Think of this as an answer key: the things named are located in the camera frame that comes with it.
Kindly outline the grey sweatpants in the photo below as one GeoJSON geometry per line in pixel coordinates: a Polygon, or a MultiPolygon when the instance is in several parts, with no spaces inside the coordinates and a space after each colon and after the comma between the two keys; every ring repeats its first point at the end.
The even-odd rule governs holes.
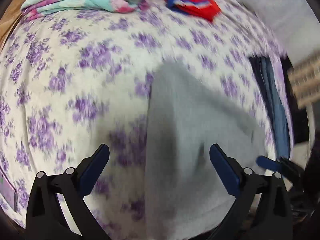
{"type": "Polygon", "coordinates": [[[258,172],[256,158],[267,155],[255,118],[177,62],[163,62],[154,74],[146,131],[149,239],[189,239],[224,219],[234,199],[210,161],[213,144],[258,172]]]}

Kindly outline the beige checkered curtain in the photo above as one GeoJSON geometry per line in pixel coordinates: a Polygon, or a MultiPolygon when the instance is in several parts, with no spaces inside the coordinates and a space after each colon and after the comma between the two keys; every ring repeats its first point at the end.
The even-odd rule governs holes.
{"type": "Polygon", "coordinates": [[[319,51],[287,71],[299,109],[319,100],[319,51]]]}

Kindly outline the blue denim jeans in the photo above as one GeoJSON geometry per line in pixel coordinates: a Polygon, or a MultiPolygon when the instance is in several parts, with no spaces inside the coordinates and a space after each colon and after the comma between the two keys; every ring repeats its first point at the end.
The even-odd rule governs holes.
{"type": "Polygon", "coordinates": [[[272,123],[277,158],[289,159],[291,153],[289,127],[285,109],[276,88],[271,60],[268,57],[262,57],[260,62],[261,77],[266,88],[269,104],[268,114],[272,123]]]}

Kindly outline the dark navy pants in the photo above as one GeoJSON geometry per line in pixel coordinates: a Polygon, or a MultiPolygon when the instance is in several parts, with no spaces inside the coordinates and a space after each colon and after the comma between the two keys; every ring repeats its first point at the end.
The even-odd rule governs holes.
{"type": "Polygon", "coordinates": [[[272,79],[273,69],[269,57],[249,57],[249,62],[252,66],[254,77],[259,86],[263,97],[265,107],[272,128],[274,128],[274,79],[272,79]]]}

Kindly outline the purple floral bed sheet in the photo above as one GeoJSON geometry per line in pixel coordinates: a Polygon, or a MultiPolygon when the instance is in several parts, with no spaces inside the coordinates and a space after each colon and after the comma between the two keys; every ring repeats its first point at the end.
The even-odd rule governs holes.
{"type": "Polygon", "coordinates": [[[102,143],[111,160],[85,198],[113,239],[146,239],[146,115],[153,72],[179,60],[210,89],[253,116],[276,156],[271,122],[250,56],[268,56],[286,101],[280,57],[285,50],[263,21],[237,0],[215,0],[213,23],[182,15],[163,0],[146,11],[60,11],[21,22],[1,51],[1,170],[17,193],[2,198],[24,226],[35,175],[76,166],[102,143]]]}

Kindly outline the red white blue folded garment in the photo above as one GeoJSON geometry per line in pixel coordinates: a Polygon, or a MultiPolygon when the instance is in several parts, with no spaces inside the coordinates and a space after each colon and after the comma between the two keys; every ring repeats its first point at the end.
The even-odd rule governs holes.
{"type": "Polygon", "coordinates": [[[214,0],[165,0],[167,7],[182,14],[213,22],[221,9],[214,0]]]}

